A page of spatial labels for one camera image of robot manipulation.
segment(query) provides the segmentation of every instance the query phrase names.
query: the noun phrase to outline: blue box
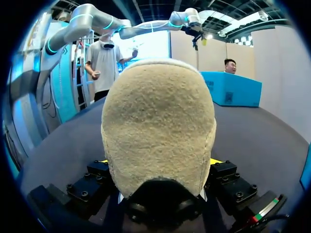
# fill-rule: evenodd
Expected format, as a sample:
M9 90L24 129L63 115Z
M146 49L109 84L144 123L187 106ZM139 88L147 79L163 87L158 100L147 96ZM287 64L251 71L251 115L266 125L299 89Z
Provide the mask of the blue box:
M259 107L261 82L225 72L201 73L216 104Z
M303 168L303 172L300 178L300 182L305 190L308 190L311 186L311 143L309 145L309 151Z

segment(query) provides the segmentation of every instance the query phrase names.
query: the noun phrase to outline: face mask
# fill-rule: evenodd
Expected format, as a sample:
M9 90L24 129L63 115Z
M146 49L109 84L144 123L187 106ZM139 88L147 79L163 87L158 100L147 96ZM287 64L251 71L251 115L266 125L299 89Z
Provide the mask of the face mask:
M114 48L114 43L113 43L113 41L106 41L106 42L103 42L103 41L99 41L100 42L100 44L101 44L101 47L103 48L103 49L113 49Z

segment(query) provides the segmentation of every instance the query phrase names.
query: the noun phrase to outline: yellow plate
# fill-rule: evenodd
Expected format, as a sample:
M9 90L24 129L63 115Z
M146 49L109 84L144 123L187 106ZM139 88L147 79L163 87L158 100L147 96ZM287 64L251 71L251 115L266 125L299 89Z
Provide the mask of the yellow plate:
M101 163L108 163L108 160L103 160L103 161L100 161ZM216 159L210 159L210 164L215 164L215 163L223 163L222 161L219 161L219 160L216 160Z

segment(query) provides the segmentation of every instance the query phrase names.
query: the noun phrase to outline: black pants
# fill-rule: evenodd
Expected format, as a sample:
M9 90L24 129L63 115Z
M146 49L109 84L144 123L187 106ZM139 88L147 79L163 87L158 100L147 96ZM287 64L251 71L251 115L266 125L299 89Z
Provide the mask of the black pants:
M95 93L94 102L106 97L108 95L109 90L99 91Z

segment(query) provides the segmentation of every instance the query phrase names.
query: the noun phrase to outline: white t-shirt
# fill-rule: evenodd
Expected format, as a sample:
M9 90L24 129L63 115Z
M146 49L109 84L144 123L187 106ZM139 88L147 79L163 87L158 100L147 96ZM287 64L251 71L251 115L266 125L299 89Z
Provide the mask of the white t-shirt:
M113 82L119 77L118 65L123 59L119 46L113 49L105 49L101 46L101 41L96 41L88 48L86 61L91 63L94 71L100 71L98 80L94 81L95 93L109 90Z

